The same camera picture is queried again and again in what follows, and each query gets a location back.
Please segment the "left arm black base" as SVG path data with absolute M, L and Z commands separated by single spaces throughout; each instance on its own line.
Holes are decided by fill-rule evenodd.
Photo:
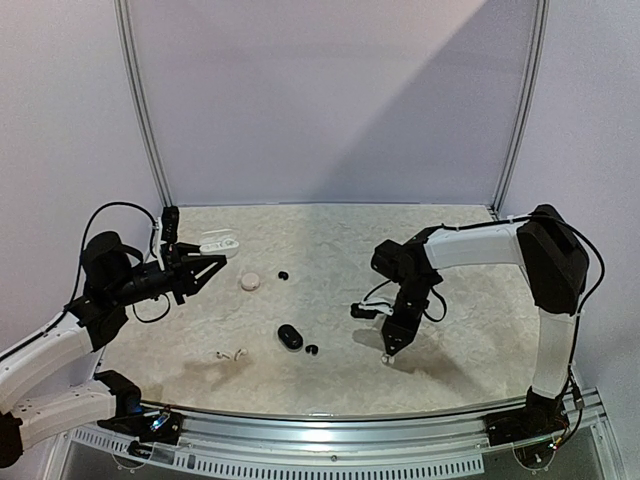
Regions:
M 141 407 L 137 412 L 107 420 L 99 420 L 103 429 L 137 438 L 140 443 L 177 445 L 185 416 L 169 406 Z

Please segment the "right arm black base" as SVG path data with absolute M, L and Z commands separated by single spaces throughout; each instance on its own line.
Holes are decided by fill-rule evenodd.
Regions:
M 562 396 L 548 398 L 529 389 L 523 407 L 490 413 L 482 417 L 491 446 L 517 443 L 564 430 Z

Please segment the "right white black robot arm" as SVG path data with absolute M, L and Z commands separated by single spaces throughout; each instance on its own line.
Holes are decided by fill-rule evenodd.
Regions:
M 585 298 L 589 255 L 574 229 L 549 204 L 510 220 L 426 227 L 409 240 L 375 247 L 371 267 L 399 288 L 381 336 L 386 356 L 408 347 L 428 307 L 428 296 L 451 268 L 513 265 L 522 269 L 539 314 L 531 392 L 538 396 L 517 415 L 517 427 L 537 436 L 552 424 L 569 378 L 576 327 Z

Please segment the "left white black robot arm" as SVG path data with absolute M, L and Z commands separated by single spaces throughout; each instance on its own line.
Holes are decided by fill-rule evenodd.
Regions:
M 32 398 L 28 393 L 113 341 L 128 320 L 128 307 L 167 295 L 181 305 L 226 263 L 225 256 L 204 254 L 187 243 L 163 244 L 159 259 L 147 262 L 114 231 L 92 238 L 80 256 L 82 296 L 1 355 L 2 467 L 15 464 L 42 440 L 92 422 L 142 442 L 176 444 L 181 416 L 142 406 L 140 388 L 114 370 L 98 372 L 60 394 Z

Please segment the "white earbud charging case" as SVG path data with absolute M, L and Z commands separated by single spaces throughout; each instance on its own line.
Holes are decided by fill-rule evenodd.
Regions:
M 233 258 L 240 249 L 237 235 L 232 229 L 202 232 L 198 245 L 203 255 L 224 255 L 227 258 Z

